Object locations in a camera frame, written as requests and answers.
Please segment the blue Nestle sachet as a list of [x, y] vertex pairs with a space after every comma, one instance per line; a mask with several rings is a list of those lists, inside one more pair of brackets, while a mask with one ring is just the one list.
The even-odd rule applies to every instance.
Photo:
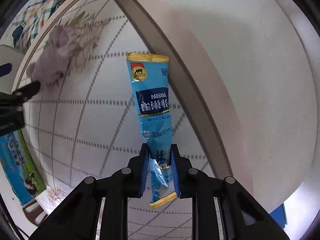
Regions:
[[169, 103], [169, 57], [129, 53], [126, 62], [140, 131], [149, 148], [150, 207], [156, 209], [177, 198], [171, 171], [174, 129]]

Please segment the purple cloth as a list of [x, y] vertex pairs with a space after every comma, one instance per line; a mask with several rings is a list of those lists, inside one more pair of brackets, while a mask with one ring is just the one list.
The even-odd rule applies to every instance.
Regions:
[[47, 88], [57, 86], [68, 72], [73, 54], [81, 50], [79, 40], [80, 32], [77, 29], [57, 25], [50, 32], [39, 58], [27, 67], [26, 76]]

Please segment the plaid blanket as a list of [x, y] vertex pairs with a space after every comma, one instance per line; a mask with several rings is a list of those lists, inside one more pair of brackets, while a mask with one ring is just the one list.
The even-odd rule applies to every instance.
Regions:
[[19, 13], [12, 25], [14, 47], [26, 52], [50, 16], [66, 0], [33, 0]]

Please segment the cardboard box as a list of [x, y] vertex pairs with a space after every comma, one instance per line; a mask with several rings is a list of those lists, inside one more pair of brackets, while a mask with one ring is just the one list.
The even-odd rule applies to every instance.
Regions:
[[27, 205], [46, 190], [20, 130], [1, 137], [1, 165], [21, 205]]

